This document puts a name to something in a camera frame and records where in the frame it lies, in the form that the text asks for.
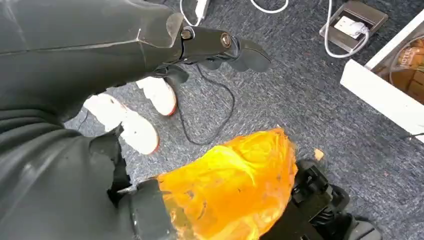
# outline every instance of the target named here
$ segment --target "floor power outlet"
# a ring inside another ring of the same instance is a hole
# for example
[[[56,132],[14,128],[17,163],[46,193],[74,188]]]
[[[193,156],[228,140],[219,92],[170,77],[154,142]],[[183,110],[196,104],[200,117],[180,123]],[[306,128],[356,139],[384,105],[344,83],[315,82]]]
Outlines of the floor power outlet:
[[[374,34],[389,18],[389,16],[360,1],[350,0],[343,4],[331,17],[328,29],[328,40],[347,52],[358,47],[365,39],[364,34],[352,34],[347,26],[354,22],[362,22]],[[326,25],[319,34],[324,37]]]

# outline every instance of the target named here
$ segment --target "screw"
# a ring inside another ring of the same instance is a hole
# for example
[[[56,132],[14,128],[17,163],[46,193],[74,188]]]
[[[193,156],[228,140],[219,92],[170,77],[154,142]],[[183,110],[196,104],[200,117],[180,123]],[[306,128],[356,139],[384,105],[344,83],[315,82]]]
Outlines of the screw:
[[[228,33],[223,32],[221,35],[221,44],[224,48],[228,49],[231,46],[231,37]]]
[[[189,39],[192,39],[192,37],[193,37],[193,35],[192,35],[192,32],[190,30],[185,29],[185,30],[181,31],[181,38],[182,39],[189,40]]]

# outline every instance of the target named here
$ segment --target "yellow plastic bag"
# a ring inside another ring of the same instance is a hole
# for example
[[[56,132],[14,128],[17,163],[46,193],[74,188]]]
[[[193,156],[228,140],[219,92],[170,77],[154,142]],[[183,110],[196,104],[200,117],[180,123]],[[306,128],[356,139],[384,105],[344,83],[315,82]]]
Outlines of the yellow plastic bag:
[[[179,239],[259,239],[281,217],[297,167],[281,128],[240,136],[157,176]]]

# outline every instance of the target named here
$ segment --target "shoe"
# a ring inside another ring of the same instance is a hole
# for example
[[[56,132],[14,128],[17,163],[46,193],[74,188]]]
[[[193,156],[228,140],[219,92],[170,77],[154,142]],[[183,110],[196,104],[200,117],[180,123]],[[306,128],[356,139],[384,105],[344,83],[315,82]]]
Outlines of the shoe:
[[[84,102],[84,107],[104,125],[106,132],[122,124],[120,136],[139,153],[148,155],[158,149],[159,136],[153,125],[113,96],[93,95]]]
[[[146,77],[135,82],[144,95],[151,101],[156,110],[171,116],[177,109],[177,97],[172,87],[163,78]]]

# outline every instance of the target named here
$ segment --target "gray fabric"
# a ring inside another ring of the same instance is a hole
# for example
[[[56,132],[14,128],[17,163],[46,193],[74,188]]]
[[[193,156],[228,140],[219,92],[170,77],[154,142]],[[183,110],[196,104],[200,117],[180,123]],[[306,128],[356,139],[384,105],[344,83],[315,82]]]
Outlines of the gray fabric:
[[[267,2],[264,7],[282,4],[280,0]],[[362,64],[424,8],[422,0],[363,2],[387,13],[389,20],[353,57]],[[179,9],[177,0],[166,4]],[[327,56],[318,34],[326,22],[327,8],[327,0],[292,0],[284,12],[265,14],[249,0],[211,1],[203,26],[258,42],[273,58],[265,73],[237,73],[227,65],[207,73],[228,85],[236,97],[234,115],[215,144],[279,125],[297,144],[300,155],[311,155],[314,148],[325,153],[328,178],[351,195],[348,209],[375,221],[384,239],[423,239],[424,145],[416,139],[401,139],[407,132],[340,85],[347,59]],[[230,97],[200,80],[194,67],[185,68],[191,77],[177,94],[188,131],[202,140],[224,119]],[[123,143],[133,182],[185,165],[212,146],[190,144],[179,116],[161,116],[135,84],[108,92],[151,121],[160,135],[159,150],[149,156]],[[86,111],[67,126],[77,128]],[[90,115],[81,131],[94,136],[104,128]]]

